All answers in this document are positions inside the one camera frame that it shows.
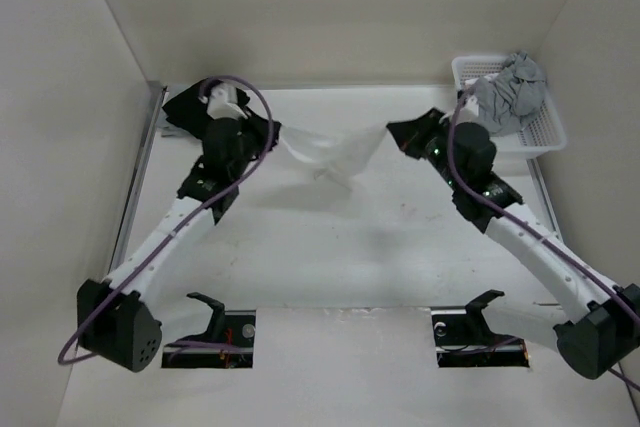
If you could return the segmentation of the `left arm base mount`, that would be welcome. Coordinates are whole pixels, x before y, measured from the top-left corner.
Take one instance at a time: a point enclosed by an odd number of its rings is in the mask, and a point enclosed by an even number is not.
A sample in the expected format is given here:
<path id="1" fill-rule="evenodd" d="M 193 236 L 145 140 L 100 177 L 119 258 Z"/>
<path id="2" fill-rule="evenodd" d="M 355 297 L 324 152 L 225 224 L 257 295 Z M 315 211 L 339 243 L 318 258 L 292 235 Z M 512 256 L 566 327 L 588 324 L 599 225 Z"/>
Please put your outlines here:
<path id="1" fill-rule="evenodd" d="M 191 327 L 163 347 L 163 369 L 251 369 L 254 363 L 257 312 L 228 310 L 226 306 L 199 292 L 190 300 L 208 309 L 207 324 Z"/>

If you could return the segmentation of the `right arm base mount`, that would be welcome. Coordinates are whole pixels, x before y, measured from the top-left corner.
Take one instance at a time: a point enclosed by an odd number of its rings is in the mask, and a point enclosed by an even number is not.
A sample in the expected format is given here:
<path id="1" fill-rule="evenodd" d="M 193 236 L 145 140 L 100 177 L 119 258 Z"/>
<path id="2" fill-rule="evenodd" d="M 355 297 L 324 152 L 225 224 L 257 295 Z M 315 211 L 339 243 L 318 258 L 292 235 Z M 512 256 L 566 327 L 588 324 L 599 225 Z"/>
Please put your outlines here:
<path id="1" fill-rule="evenodd" d="M 483 310 L 503 296 L 503 292 L 491 289 L 464 306 L 431 310 L 439 368 L 529 367 L 525 342 L 492 332 L 483 317 Z"/>

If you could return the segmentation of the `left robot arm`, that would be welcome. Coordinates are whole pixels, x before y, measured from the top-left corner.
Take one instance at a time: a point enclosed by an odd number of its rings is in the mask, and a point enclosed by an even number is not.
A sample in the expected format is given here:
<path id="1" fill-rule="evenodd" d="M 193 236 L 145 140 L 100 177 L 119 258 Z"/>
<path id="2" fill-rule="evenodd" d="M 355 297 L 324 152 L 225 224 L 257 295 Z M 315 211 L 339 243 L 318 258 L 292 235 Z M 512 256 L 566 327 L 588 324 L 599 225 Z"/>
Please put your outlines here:
<path id="1" fill-rule="evenodd" d="M 222 220 L 239 186 L 279 140 L 281 125 L 256 114 L 209 122 L 202 153 L 177 190 L 169 211 L 152 233 L 103 280 L 77 291 L 79 347 L 131 372 L 145 369 L 162 341 L 154 305 L 181 256 Z"/>

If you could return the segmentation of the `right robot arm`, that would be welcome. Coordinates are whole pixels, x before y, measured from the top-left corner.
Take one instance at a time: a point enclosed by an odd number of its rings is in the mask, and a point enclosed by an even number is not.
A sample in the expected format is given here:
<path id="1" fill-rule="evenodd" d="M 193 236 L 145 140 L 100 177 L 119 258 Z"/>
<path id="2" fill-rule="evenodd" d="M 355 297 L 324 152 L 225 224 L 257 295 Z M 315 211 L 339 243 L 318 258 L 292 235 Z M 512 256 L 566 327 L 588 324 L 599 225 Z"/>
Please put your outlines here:
<path id="1" fill-rule="evenodd" d="M 433 108 L 387 130 L 399 150 L 426 160 L 452 191 L 458 213 L 503 247 L 555 298 L 561 310 L 495 304 L 490 290 L 470 301 L 464 331 L 483 343 L 496 334 L 557 352 L 578 375 L 595 380 L 639 347 L 639 287 L 626 287 L 587 266 L 542 226 L 522 196 L 493 170 L 497 148 L 488 131 L 457 123 Z"/>

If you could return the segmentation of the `white tank top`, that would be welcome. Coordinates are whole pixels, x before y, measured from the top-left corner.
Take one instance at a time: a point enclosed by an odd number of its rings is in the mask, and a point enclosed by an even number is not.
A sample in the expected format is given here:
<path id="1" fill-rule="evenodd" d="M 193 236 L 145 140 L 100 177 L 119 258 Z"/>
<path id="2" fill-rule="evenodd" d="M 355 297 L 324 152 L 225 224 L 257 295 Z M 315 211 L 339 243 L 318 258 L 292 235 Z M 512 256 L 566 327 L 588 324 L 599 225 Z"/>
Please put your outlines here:
<path id="1" fill-rule="evenodd" d="M 342 136 L 282 127 L 279 144 L 297 163 L 311 169 L 315 177 L 328 176 L 347 186 L 351 178 L 366 169 L 386 133 L 386 128 L 381 125 L 350 131 Z"/>

